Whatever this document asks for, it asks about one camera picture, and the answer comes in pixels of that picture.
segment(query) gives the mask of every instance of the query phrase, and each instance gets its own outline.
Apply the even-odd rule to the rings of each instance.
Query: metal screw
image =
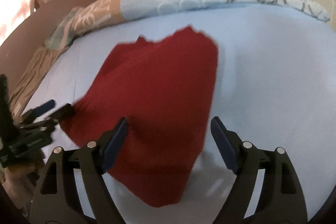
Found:
[[[88,142],[87,147],[88,148],[94,148],[97,145],[95,141]]]
[[[283,149],[282,147],[278,147],[278,148],[277,148],[277,152],[278,152],[279,154],[284,154],[286,151],[285,151],[285,149]]]
[[[245,148],[251,148],[251,147],[252,147],[252,143],[250,143],[250,142],[244,142],[244,143],[243,143],[243,146],[244,146]]]
[[[54,153],[55,154],[61,153],[61,151],[62,151],[62,147],[60,147],[60,146],[54,148]]]

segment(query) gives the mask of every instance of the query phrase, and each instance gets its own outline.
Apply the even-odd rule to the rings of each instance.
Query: red cloth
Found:
[[[217,55],[191,27],[160,43],[118,44],[62,129],[83,146],[127,117],[129,133],[109,173],[151,206],[177,203],[203,148]]]

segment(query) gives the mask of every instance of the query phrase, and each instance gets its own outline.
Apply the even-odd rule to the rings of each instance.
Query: brown headboard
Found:
[[[8,77],[9,94],[26,70],[33,53],[52,34],[73,7],[86,7],[96,0],[51,0],[19,25],[0,46],[0,74]]]

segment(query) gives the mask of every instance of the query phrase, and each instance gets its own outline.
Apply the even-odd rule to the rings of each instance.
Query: red fabric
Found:
[[[217,47],[190,27],[160,43],[119,44],[62,129],[83,146],[127,117],[109,173],[151,206],[177,203],[203,148],[216,70]]]

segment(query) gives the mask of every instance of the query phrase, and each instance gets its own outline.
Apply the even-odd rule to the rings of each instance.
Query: white sheet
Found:
[[[218,43],[219,66],[210,117],[258,148],[284,147],[298,173],[311,218],[336,184],[336,35],[322,22],[293,9],[232,5],[148,18],[77,39],[49,71],[27,109],[55,99],[74,102],[90,87],[113,47],[139,35],[162,39],[191,24]],[[55,146],[75,144],[60,129]],[[208,130],[180,203],[151,208],[104,175],[111,196],[129,224],[209,224],[234,182]],[[81,175],[76,181],[83,209],[93,217]],[[261,179],[256,184],[260,192]],[[253,213],[254,194],[247,215]]]

